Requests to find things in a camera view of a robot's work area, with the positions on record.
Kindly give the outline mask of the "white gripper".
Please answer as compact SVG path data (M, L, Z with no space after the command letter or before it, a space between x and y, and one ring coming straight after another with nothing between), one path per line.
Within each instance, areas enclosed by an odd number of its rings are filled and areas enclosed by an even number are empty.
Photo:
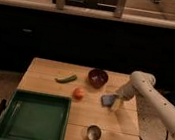
M123 100L128 101L134 97L135 88L132 86L131 83L125 83L123 86L118 88L117 95L119 96L114 100L114 103L111 105L111 111L115 112L123 105Z

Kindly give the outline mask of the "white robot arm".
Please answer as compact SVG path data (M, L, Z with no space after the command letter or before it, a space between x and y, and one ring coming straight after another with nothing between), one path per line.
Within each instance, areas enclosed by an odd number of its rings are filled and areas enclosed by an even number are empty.
M118 88L113 94L115 100L128 101L139 93L157 111L159 118L175 140L175 106L154 89L156 78L151 73L134 71L129 76L129 81Z

